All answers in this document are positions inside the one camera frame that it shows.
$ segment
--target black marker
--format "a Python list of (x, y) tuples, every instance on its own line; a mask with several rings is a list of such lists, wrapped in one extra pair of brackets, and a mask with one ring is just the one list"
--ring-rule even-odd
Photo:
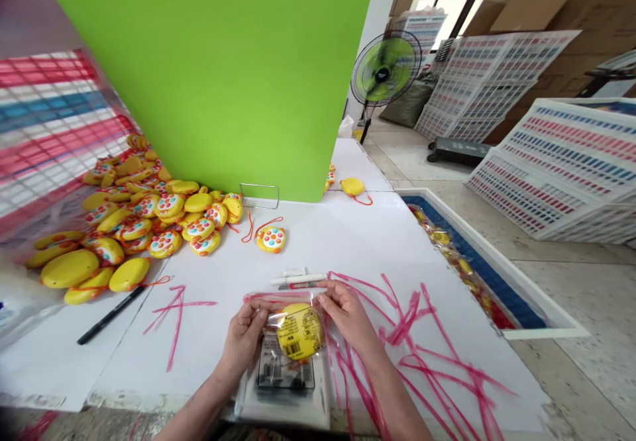
[(139, 295), (145, 289), (146, 289), (145, 285), (140, 285), (134, 291), (132, 291), (128, 297), (123, 299), (113, 310), (108, 312), (106, 314), (106, 317), (101, 319), (99, 322), (93, 325), (88, 332), (82, 335), (78, 340), (78, 344), (84, 345), (85, 343), (90, 342), (95, 335), (101, 332), (102, 328), (107, 326), (111, 322), (111, 320), (113, 320), (123, 309), (125, 309), (130, 302), (134, 301), (137, 297), (139, 297)]

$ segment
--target floor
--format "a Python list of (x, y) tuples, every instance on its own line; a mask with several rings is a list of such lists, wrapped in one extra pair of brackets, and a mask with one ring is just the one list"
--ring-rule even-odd
[(470, 168), (429, 163), (428, 143), (374, 117), (363, 147), (394, 188), (433, 190), (590, 331), (511, 342), (569, 422), (562, 438), (636, 440), (636, 251), (531, 239), (462, 184)]

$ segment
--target electric fan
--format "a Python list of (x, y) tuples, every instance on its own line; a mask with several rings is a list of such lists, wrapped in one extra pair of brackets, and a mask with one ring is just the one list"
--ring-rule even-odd
[(371, 125), (373, 110), (368, 114), (368, 109), (387, 105), (406, 92), (421, 61), (422, 48), (417, 37), (405, 30), (387, 30), (361, 51), (351, 77), (351, 91), (364, 105), (360, 143), (364, 143)]

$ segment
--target hand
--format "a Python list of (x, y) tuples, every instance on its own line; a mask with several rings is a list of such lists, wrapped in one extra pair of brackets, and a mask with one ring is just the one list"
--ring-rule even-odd
[(318, 294), (318, 302), (363, 360), (386, 354), (358, 297), (340, 281), (322, 281), (318, 287), (327, 289)]
[(228, 383), (238, 383), (254, 359), (254, 353), (272, 304), (254, 299), (243, 305), (230, 320), (221, 361), (215, 371)]

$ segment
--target green board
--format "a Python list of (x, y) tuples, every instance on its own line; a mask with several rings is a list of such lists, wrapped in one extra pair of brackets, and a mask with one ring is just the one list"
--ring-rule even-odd
[(59, 2), (173, 177), (320, 201), (369, 0)]

